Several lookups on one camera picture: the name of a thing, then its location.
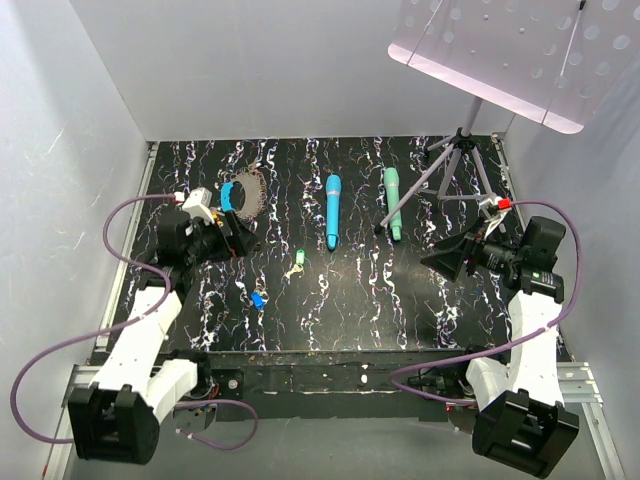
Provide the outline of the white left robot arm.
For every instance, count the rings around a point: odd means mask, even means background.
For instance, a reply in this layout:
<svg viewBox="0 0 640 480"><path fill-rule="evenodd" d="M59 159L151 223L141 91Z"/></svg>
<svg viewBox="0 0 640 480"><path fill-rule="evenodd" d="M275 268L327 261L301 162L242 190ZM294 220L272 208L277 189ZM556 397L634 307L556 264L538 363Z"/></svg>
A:
<svg viewBox="0 0 640 480"><path fill-rule="evenodd" d="M84 460L147 464L166 416L175 409L213 409L220 385L204 352L174 350L155 365L200 266L244 257L256 235L235 211L205 221L180 209L161 215L151 272L141 277L130 318L86 386L76 387L68 411L76 453Z"/></svg>

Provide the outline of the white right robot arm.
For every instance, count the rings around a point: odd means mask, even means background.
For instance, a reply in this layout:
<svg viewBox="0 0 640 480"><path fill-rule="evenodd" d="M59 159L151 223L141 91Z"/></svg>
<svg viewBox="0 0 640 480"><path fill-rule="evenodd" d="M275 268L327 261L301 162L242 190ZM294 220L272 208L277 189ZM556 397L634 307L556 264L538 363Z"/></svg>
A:
<svg viewBox="0 0 640 480"><path fill-rule="evenodd" d="M515 347L508 363L489 355L457 367L454 389L475 397L479 413L472 449L481 456L545 479L579 432L566 410L557 376L558 330L564 280L554 273L564 225L541 216L529 220L515 247L490 241L491 222L479 219L467 231L437 242L422 264L450 281L484 267L501 276L515 295L508 305Z"/></svg>

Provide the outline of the key with blue tag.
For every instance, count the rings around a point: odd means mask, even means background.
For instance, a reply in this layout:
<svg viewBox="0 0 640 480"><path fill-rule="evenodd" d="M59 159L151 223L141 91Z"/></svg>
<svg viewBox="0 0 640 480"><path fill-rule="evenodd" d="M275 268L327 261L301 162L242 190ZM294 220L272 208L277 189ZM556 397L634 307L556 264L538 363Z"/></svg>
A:
<svg viewBox="0 0 640 480"><path fill-rule="evenodd" d="M257 310L262 311L269 300L269 296L267 292L264 290L254 290L250 295L250 299L251 299L252 305Z"/></svg>

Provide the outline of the blue toy microphone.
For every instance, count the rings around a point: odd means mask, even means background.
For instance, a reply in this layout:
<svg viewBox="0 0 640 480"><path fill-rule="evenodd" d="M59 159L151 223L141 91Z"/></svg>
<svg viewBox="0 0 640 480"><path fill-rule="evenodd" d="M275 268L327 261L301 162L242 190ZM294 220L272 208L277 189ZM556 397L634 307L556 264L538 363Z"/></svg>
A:
<svg viewBox="0 0 640 480"><path fill-rule="evenodd" d="M331 174L326 182L326 241L330 251L336 249L339 240L340 196L342 190L341 179Z"/></svg>

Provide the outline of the lilac music stand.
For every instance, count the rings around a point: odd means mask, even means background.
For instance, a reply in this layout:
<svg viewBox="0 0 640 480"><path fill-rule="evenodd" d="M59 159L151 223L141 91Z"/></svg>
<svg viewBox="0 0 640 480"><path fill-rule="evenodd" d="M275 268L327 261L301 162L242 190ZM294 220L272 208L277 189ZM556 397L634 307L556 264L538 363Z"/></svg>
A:
<svg viewBox="0 0 640 480"><path fill-rule="evenodd" d="M478 158L471 129L484 103L556 132L583 130L615 80L639 51L636 1L404 1L389 57L471 95L465 122L429 146L433 162L400 194L375 230L426 192L429 177L448 170L434 194L447 189L459 159Z"/></svg>

